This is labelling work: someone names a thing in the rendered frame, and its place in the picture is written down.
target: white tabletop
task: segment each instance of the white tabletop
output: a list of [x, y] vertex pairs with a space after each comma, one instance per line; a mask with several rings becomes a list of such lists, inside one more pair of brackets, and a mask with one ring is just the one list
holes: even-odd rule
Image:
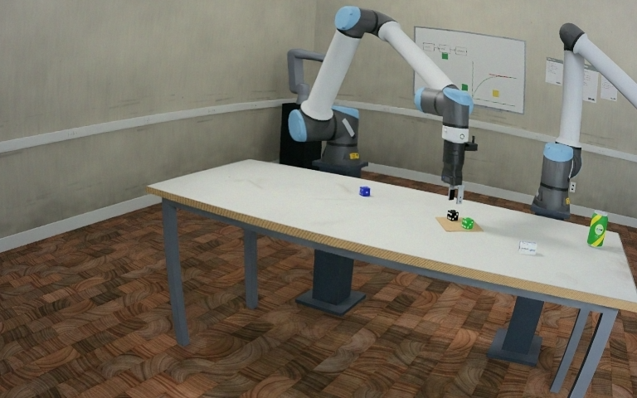
[[[370, 197], [358, 194], [371, 188]], [[381, 182], [254, 160], [174, 178], [149, 193], [256, 226], [387, 260], [514, 288], [637, 311], [637, 289], [615, 232], [601, 248], [588, 227]], [[449, 209], [484, 232], [446, 232]], [[518, 243], [537, 243], [520, 255]]]

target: flowchart diagram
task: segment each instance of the flowchart diagram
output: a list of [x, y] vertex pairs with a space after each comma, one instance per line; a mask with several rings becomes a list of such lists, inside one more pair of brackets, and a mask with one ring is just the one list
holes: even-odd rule
[[[414, 41], [474, 104], [524, 113], [525, 41], [428, 27]], [[414, 75], [414, 92], [423, 86]]]

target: brown coaster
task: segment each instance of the brown coaster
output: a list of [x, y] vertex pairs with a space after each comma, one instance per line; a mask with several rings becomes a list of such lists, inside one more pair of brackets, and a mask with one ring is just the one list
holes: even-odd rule
[[446, 217], [436, 217], [436, 220], [440, 223], [440, 225], [445, 228], [447, 232], [483, 232], [482, 228], [478, 225], [477, 222], [474, 221], [474, 227], [470, 230], [466, 230], [462, 227], [462, 219], [457, 221], [448, 220]]

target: parquet floor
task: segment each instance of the parquet floor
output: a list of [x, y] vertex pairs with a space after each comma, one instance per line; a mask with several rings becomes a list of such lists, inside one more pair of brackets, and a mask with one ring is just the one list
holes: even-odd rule
[[[566, 396], [591, 338], [595, 316], [565, 387], [550, 395], [573, 309], [545, 305], [536, 367], [490, 360], [514, 297], [357, 262], [353, 287], [367, 300], [334, 317], [294, 303], [311, 286], [312, 250], [263, 236], [260, 306], [249, 310], [242, 231], [183, 211], [178, 219], [187, 347], [172, 330], [160, 206], [1, 253], [0, 397]], [[611, 229], [637, 274], [637, 230]], [[621, 312], [588, 396], [635, 395], [637, 314]]]

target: beige concrete wall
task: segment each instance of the beige concrete wall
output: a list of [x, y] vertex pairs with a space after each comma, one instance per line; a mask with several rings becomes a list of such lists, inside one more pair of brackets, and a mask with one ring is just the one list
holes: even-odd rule
[[[0, 141], [289, 98], [285, 54], [314, 45], [315, 0], [0, 2]], [[280, 111], [223, 114], [0, 153], [0, 237], [278, 157]]]
[[[323, 0], [318, 2], [315, 50], [325, 52], [334, 33], [333, 18], [345, 5], [376, 9], [395, 18], [408, 36], [414, 27], [434, 27], [505, 36], [526, 41], [525, 113], [476, 108], [472, 119], [557, 137], [562, 88], [544, 82], [546, 58], [563, 59], [559, 28], [573, 22], [633, 78], [637, 41], [632, 0]], [[414, 109], [413, 71], [385, 42], [366, 35], [358, 48], [339, 99]], [[581, 141], [637, 154], [637, 110], [623, 97], [617, 102], [585, 102]], [[542, 167], [543, 143], [474, 129], [479, 144], [464, 167], [471, 182], [534, 194]], [[362, 112], [361, 155], [370, 162], [438, 174], [440, 124], [404, 116]], [[584, 153], [572, 203], [637, 217], [637, 163]]]

